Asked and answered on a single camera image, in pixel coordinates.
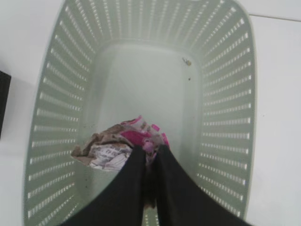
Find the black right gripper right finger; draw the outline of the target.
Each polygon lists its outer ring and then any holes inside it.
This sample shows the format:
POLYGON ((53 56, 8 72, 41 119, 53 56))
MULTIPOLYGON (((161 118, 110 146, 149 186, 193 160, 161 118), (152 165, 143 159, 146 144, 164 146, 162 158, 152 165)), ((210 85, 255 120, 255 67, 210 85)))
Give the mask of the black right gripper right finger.
POLYGON ((167 145, 156 155, 157 212, 161 226, 246 226, 203 192, 167 145))

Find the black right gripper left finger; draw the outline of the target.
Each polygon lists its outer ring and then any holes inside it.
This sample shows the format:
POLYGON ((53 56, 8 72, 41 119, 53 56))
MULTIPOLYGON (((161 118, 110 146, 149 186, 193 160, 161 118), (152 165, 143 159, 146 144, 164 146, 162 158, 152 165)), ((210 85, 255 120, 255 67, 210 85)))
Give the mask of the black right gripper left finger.
POLYGON ((135 146, 110 184, 62 226, 140 226, 143 219, 145 151, 135 146))

